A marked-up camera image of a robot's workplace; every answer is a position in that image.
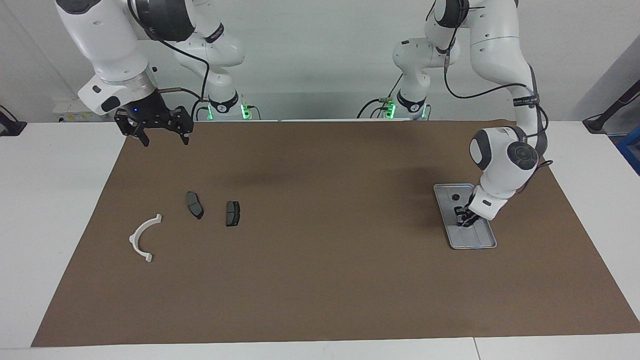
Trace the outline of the silver metal tray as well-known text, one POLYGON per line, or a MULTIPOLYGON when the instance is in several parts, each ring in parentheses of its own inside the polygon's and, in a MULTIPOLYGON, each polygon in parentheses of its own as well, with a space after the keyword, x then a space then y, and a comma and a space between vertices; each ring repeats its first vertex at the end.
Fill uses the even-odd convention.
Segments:
POLYGON ((454 207, 463 207, 468 203, 474 191, 474 185, 469 183, 439 183, 433 186, 436 201, 443 224, 446 238, 452 249, 494 249, 498 241, 490 227, 489 221, 478 219, 471 227, 458 227, 454 207), (460 199, 455 202, 453 194, 459 194, 460 199))

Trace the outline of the dark grey curved brake pad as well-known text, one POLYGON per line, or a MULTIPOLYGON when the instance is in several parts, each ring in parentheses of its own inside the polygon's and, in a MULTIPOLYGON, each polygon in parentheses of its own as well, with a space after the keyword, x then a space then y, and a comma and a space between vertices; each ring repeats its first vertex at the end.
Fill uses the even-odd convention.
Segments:
POLYGON ((194 191, 188 191, 186 193, 186 204, 190 213, 196 219, 202 219, 204 216, 204 208, 202 207, 201 201, 199 200, 199 196, 194 191))

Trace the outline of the black table clamp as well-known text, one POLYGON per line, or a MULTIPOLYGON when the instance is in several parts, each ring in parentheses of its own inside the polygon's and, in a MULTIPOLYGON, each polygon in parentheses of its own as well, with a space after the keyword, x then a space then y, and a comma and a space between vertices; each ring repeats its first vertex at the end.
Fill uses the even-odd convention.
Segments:
POLYGON ((27 125, 27 121, 18 120, 13 112, 0 104, 0 137, 17 137, 27 125))

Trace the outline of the brown table mat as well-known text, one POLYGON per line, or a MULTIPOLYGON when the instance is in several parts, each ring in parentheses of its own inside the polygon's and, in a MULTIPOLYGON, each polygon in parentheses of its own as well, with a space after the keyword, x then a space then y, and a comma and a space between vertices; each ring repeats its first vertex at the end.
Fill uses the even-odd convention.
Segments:
POLYGON ((498 121, 199 123, 128 137, 34 347, 640 333, 549 169, 496 248, 450 248, 437 183, 498 121), (186 193, 198 194, 202 219, 186 193), (240 221, 226 227, 226 204, 240 221), (162 214, 139 240, 129 237, 162 214))

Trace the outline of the blue crate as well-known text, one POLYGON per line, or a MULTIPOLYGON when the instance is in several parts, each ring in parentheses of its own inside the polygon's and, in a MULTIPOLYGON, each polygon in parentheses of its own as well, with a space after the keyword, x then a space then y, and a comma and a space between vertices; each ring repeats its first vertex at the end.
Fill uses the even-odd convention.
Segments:
POLYGON ((617 141, 615 148, 640 176, 640 125, 617 141))

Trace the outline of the white wall socket box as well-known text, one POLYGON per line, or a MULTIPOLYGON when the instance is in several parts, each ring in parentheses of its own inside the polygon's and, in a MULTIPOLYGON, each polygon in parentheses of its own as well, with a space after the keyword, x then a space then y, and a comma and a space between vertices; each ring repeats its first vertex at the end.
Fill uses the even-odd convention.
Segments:
POLYGON ((108 115, 90 111, 80 99, 57 100, 52 110, 58 123, 102 123, 109 122, 108 115))

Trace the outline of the white curved plastic bracket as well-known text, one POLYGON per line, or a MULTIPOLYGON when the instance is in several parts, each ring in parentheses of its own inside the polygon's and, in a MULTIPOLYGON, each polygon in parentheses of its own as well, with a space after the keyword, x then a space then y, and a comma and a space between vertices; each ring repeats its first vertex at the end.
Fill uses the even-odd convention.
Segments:
POLYGON ((142 256, 144 260, 149 264, 153 261, 153 254, 148 251, 143 251, 140 248, 140 245, 139 245, 140 238, 148 228, 156 224, 160 224, 162 222, 162 219, 163 219, 163 216, 160 213, 156 214, 154 218, 147 219, 141 225, 139 225, 137 229, 128 238, 128 241, 131 244, 135 253, 142 256))

